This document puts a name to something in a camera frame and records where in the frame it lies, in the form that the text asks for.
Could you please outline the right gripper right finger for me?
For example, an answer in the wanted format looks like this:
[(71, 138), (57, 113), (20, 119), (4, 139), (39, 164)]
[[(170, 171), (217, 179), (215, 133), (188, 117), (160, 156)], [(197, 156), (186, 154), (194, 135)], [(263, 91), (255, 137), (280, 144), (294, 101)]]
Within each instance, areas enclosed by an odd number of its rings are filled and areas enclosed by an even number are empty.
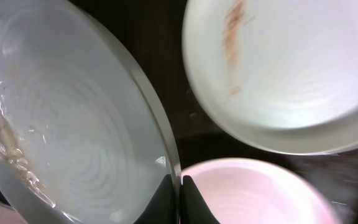
[(189, 175), (183, 176), (180, 186), (180, 223), (219, 224)]

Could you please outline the white plate with sauce streak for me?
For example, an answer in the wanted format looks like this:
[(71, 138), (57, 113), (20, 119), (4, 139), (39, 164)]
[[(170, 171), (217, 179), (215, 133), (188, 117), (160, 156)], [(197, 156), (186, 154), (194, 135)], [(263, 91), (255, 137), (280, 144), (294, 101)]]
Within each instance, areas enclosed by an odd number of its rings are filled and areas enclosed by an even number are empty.
[(358, 0), (188, 1), (183, 60), (208, 116), (265, 151), (358, 148)]

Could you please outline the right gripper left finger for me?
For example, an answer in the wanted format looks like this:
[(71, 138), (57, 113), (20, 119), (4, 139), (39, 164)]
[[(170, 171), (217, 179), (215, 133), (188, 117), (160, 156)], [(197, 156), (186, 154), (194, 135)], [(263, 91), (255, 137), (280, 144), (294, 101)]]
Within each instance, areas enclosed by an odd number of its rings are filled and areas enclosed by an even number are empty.
[(172, 178), (170, 174), (167, 174), (134, 224), (176, 224), (176, 202)]

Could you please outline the white plate with ring pattern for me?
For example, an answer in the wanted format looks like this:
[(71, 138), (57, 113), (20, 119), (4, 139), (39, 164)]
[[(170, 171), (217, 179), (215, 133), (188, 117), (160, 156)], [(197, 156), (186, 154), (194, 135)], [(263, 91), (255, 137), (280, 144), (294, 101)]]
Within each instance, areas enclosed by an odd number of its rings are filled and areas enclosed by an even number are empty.
[(0, 1), (0, 191), (26, 223), (134, 223), (180, 165), (120, 41), (68, 1)]

